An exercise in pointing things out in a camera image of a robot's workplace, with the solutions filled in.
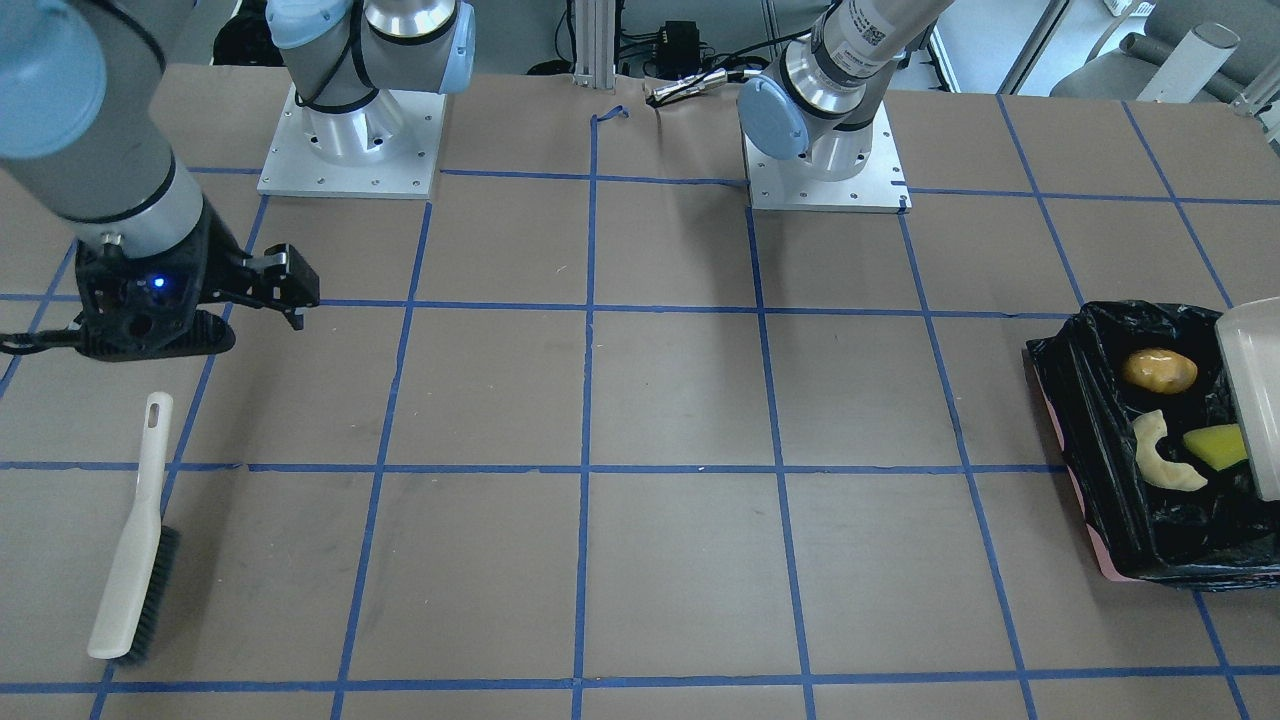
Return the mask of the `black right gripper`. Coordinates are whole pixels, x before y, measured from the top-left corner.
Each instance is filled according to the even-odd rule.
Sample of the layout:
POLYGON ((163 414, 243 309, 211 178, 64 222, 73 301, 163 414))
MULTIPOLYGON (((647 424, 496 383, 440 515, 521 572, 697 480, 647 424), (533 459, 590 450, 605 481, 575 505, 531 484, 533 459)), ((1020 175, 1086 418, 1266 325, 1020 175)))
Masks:
POLYGON ((297 247, 278 243, 252 258, 207 200, 195 228, 163 252, 129 258, 123 243, 81 242, 76 283, 96 322, 183 322, 200 304, 248 296, 302 331, 320 304, 320 277, 297 247))

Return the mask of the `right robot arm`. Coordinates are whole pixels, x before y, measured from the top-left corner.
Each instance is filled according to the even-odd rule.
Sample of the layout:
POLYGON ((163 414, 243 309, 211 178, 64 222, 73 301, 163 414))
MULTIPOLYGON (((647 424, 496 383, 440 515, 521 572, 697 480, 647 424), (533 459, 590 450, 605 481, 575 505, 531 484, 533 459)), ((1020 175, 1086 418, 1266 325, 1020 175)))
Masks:
MULTIPOLYGON (((319 278, 288 245, 261 258, 229 234, 150 115, 191 1, 5 1, 3 169, 76 234, 74 329, 155 354, 214 302, 268 307, 296 329, 319 278)), ((285 147, 268 169, 370 169, 376 193, 424 193, 431 145, 411 97, 465 91, 476 18, 465 1, 269 1, 291 73, 285 147)))

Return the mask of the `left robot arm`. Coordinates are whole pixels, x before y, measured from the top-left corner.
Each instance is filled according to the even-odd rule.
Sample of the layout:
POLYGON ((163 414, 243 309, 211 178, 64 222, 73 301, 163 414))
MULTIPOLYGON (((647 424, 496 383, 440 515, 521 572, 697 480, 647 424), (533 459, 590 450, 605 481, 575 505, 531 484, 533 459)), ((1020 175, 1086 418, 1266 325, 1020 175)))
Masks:
POLYGON ((739 94, 745 138, 823 181, 859 174, 896 58, 948 1, 837 1, 739 94))

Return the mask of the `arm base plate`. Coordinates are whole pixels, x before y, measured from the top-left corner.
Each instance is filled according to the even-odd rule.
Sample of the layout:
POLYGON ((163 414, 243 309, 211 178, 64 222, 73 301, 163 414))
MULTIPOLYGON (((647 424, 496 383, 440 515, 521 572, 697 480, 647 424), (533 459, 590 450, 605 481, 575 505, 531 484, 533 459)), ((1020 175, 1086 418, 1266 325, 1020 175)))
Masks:
POLYGON ((869 126, 812 135, 780 86, 739 95, 751 204, 760 210, 904 214, 913 206, 884 104, 869 126))
POLYGON ((383 90, 346 114, 300 106, 289 92, 262 164, 266 196, 428 200, 447 97, 383 90))

